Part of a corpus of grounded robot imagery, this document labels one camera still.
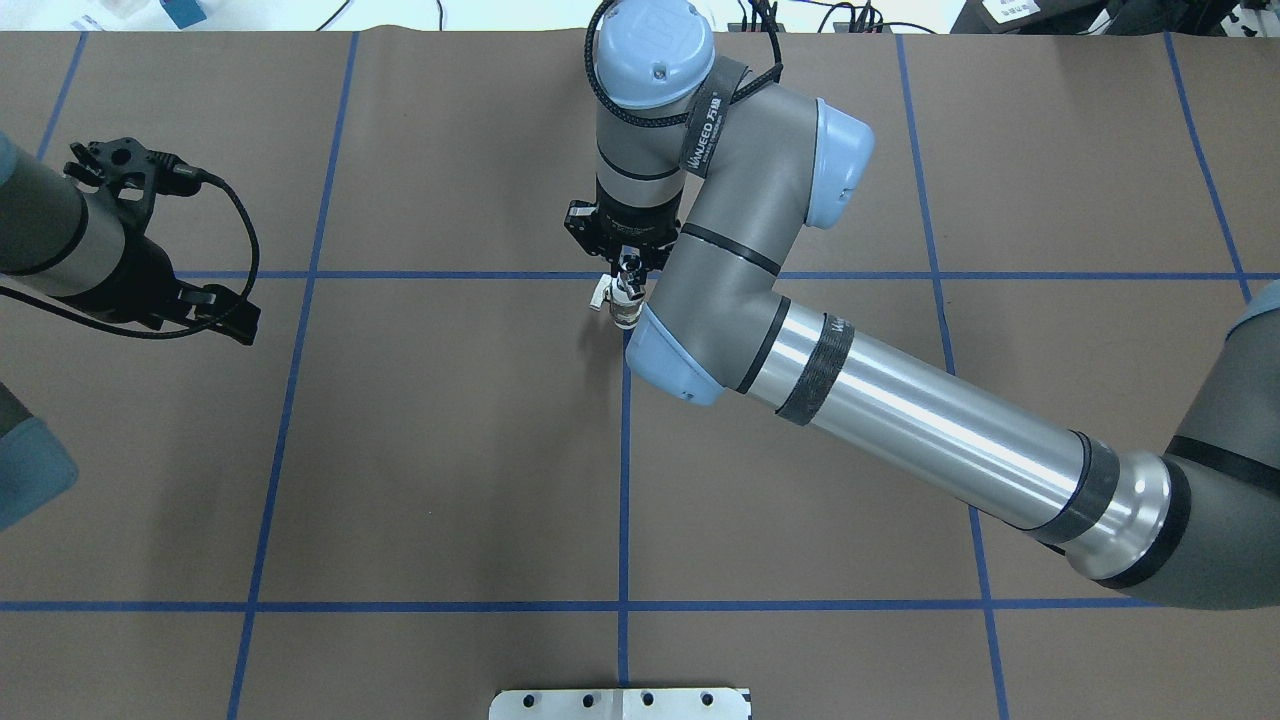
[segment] gray robot arm segment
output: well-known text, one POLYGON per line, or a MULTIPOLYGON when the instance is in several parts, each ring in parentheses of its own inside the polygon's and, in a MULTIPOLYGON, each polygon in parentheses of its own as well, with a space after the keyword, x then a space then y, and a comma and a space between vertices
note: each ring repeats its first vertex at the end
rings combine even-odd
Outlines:
MULTIPOLYGON (((813 222, 829 184, 819 177, 823 110, 777 86, 735 106, 628 346, 632 370, 700 405, 723 388, 750 395, 1134 597, 1202 609, 1280 603, 1280 284, 1260 299, 1272 305, 1231 333, 1166 455, 1116 454, 773 291, 800 227, 835 222, 813 222)), ((598 115, 600 151, 623 173, 678 167, 685 132, 598 115)), ((840 208, 859 174, 836 183, 840 208)))

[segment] floor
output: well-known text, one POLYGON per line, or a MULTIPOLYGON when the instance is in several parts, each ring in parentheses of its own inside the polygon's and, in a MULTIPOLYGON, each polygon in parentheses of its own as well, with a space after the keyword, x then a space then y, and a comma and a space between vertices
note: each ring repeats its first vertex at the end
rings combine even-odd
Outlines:
MULTIPOLYGON (((1280 278, 1280 146, 1253 135, 1280 45, 783 54, 878 147, 782 291, 1162 450, 1280 278)), ((634 382, 561 228, 593 192, 579 32, 8 33, 0 67, 0 127, 46 163, 136 136, 227 178, 264 243, 251 348, 0 305, 4 382, 81 466, 0 534, 0 716, 481 719, 614 685, 750 688, 756 717, 1280 715, 1280 612, 1128 600, 750 400, 634 382)), ((211 191, 148 236, 243 278, 211 191)))

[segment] robotic arm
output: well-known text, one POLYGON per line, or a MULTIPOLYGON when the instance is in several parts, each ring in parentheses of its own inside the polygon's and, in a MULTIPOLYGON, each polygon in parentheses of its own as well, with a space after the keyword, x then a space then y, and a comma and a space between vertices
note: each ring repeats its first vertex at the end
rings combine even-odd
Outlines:
POLYGON ((1105 587, 1183 607, 1280 605, 1280 283, 1231 329, 1165 454, 1117 454, 773 291, 800 227, 838 220, 870 156, 867 126, 773 83, 739 97, 742 65, 716 56, 685 0, 605 0, 586 42, 596 202, 571 204, 566 227, 611 263, 593 306, 635 328, 635 373, 696 405, 726 387, 755 397, 1105 587), (680 225, 686 172, 707 179, 680 225))
MULTIPOLYGON (((0 132, 0 274, 82 314, 0 286, 0 296, 133 338, 172 340, 214 331, 252 345, 259 309, 248 301, 257 274, 253 225, 219 177, 125 137, 72 145, 65 173, 96 188, 81 192, 0 132), (241 292, 177 279, 169 256, 145 232, 157 195, 221 188, 250 236, 252 261, 241 292), (136 197, 127 199, 125 195, 136 197), (116 327, 140 323, 151 332, 116 327), (183 325, 160 331, 165 322, 183 325)), ((76 482, 76 465, 49 428, 0 384, 0 529, 76 482)))

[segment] strap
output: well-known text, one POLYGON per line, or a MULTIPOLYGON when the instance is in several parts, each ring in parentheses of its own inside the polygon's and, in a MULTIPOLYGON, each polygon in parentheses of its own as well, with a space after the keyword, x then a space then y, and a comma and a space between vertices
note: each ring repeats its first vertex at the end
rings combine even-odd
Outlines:
POLYGON ((685 122, 685 142, 680 149, 680 165, 700 178, 716 154, 730 100, 737 85, 746 77, 746 64, 721 55, 712 72, 689 101, 689 120, 685 122))

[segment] black bracket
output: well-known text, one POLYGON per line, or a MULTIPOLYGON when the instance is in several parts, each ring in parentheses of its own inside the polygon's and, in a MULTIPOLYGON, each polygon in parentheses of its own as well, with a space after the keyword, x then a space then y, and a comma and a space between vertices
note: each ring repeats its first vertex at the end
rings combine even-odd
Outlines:
MULTIPOLYGON (((127 297, 127 301, 114 304, 110 310, 83 310, 105 322, 137 322, 159 331, 164 320, 187 327, 207 322, 239 300, 239 293, 220 284, 198 287, 177 279, 168 255, 146 238, 157 195, 191 197, 200 191, 204 179, 196 168, 173 152, 147 150, 132 137, 90 142, 88 147, 73 142, 70 147, 76 161, 67 163, 63 172, 97 188, 95 200, 101 200, 120 220, 127 246, 142 249, 134 258, 146 258, 136 263, 125 281, 132 287, 116 296, 118 301, 120 297, 127 297)), ((209 329, 242 345, 252 345, 260 314, 256 305, 244 300, 228 318, 209 329)))
POLYGON ((573 200, 564 214, 564 229, 588 255, 609 263, 609 274, 626 274, 636 286, 643 286, 650 270, 660 270, 680 236, 680 220, 658 241, 637 242, 635 238, 605 232, 599 208, 585 200, 573 200))

